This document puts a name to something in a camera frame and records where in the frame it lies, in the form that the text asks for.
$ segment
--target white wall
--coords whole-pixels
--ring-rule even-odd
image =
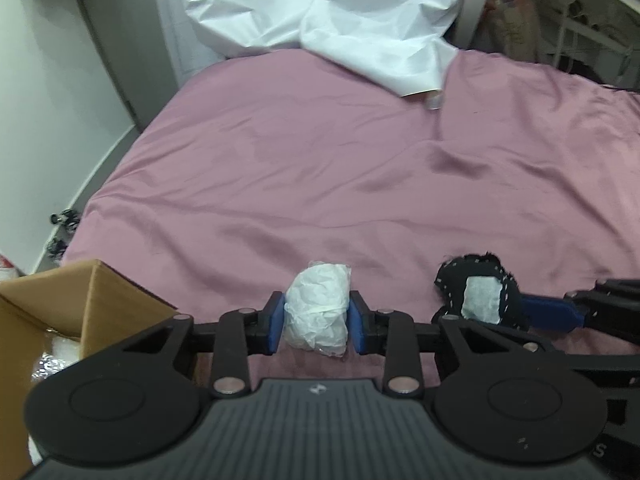
[[[132,121],[75,0],[0,0],[0,252],[33,271]]]

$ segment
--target red and white object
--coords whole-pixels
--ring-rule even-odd
[[[0,282],[12,280],[18,276],[18,270],[14,267],[14,264],[0,254]]]

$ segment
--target cardboard box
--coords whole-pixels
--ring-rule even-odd
[[[0,283],[0,480],[31,467],[22,405],[53,328],[87,357],[175,314],[98,260]]]

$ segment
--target silver screw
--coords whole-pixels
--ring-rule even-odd
[[[387,386],[396,394],[410,394],[420,387],[420,383],[413,377],[399,376],[389,379]]]
[[[213,389],[223,395],[236,394],[244,390],[244,381],[237,377],[220,377],[213,383]]]

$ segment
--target bed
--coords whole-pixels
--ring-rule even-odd
[[[302,50],[193,77],[90,200],[64,263],[99,258],[192,314],[260,308],[312,260],[428,322],[440,264],[497,254],[521,290],[640,276],[640,97],[460,52],[441,110]],[[590,330],[571,352],[637,349]],[[260,378],[380,376],[382,358],[253,356]],[[433,359],[424,358],[429,384]]]

